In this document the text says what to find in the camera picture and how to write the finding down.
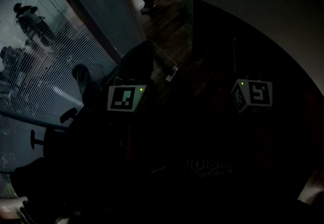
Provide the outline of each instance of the metal railing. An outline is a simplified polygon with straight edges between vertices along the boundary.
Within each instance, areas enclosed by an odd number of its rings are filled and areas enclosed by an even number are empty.
[[[3,115],[5,117],[8,117],[8,118],[11,118],[11,119],[14,119],[14,120],[22,121],[22,122],[33,124],[33,125],[36,125],[36,126],[40,126],[40,127],[45,127],[45,128],[50,127],[50,128],[56,129],[56,130],[63,130],[63,131],[66,131],[68,129],[65,126],[59,126],[59,125],[55,125],[55,124],[35,120],[35,119],[32,119],[32,118],[25,117],[23,115],[11,112],[11,111],[7,111],[7,110],[5,110],[3,108],[0,108],[0,115]]]

